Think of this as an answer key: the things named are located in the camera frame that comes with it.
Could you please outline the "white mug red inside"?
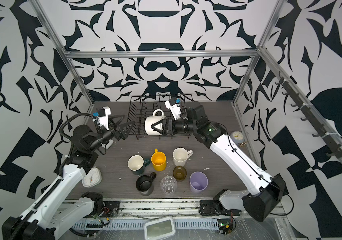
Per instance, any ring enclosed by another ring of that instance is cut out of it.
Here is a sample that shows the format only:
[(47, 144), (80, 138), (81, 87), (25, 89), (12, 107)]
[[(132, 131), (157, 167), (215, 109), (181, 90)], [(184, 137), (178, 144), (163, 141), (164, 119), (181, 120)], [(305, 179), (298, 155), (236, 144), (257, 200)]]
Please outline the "white mug red inside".
[(152, 136), (152, 125), (156, 124), (156, 116), (162, 116), (162, 115), (165, 116), (164, 111), (161, 109), (157, 109), (153, 112), (151, 116), (146, 118), (145, 131), (147, 135)]

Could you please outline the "dark green mug white inside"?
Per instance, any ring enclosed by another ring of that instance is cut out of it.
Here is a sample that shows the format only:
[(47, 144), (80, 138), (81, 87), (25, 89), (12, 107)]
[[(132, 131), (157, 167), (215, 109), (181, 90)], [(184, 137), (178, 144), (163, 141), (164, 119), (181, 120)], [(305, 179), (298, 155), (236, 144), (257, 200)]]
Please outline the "dark green mug white inside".
[(145, 168), (151, 163), (150, 159), (144, 159), (140, 155), (134, 155), (128, 160), (128, 168), (134, 175), (142, 175), (145, 172)]

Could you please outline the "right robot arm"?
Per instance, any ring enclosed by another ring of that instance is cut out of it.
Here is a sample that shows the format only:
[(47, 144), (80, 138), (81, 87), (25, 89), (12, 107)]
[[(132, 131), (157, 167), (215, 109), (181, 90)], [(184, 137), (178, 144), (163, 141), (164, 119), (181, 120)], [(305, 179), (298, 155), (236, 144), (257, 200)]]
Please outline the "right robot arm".
[(168, 118), (162, 110), (155, 110), (145, 120), (147, 135), (189, 133), (217, 154), (237, 174), (248, 190), (242, 197), (246, 212), (256, 221), (263, 222), (287, 193), (286, 182), (280, 175), (272, 177), (256, 165), (230, 138), (220, 123), (210, 121), (204, 107), (182, 108), (178, 100), (165, 103), (171, 111)]

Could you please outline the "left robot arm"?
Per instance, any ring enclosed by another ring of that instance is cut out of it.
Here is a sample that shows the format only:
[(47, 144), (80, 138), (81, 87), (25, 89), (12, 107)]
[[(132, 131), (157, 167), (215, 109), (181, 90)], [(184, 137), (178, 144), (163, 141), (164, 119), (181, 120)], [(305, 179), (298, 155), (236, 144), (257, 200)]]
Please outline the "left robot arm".
[[(72, 136), (64, 133), (64, 128), (77, 117), (92, 118), (96, 127), (93, 132), (87, 125), (80, 125)], [(72, 189), (91, 171), (98, 154), (96, 151), (110, 140), (125, 140), (134, 122), (122, 123), (123, 116), (108, 113), (78, 113), (66, 120), (59, 128), (61, 136), (71, 141), (69, 156), (60, 165), (59, 174), (46, 191), (19, 217), (8, 218), (2, 225), (5, 240), (58, 240), (80, 219), (88, 215), (102, 213), (103, 196), (86, 192), (71, 207), (56, 214), (62, 202)]]

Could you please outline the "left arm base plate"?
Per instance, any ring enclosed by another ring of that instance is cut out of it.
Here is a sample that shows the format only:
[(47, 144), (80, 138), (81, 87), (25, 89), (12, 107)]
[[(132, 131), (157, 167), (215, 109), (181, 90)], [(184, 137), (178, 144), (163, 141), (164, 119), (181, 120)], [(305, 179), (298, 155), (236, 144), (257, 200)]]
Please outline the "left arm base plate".
[(117, 215), (119, 211), (120, 201), (103, 201), (97, 214), (100, 218), (109, 218)]

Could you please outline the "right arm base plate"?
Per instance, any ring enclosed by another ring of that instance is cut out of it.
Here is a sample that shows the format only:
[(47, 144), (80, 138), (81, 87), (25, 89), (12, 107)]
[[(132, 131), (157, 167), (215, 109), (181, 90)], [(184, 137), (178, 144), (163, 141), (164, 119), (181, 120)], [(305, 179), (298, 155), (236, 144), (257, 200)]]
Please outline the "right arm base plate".
[(239, 216), (241, 210), (225, 209), (218, 200), (200, 200), (199, 214), (203, 217), (210, 216)]

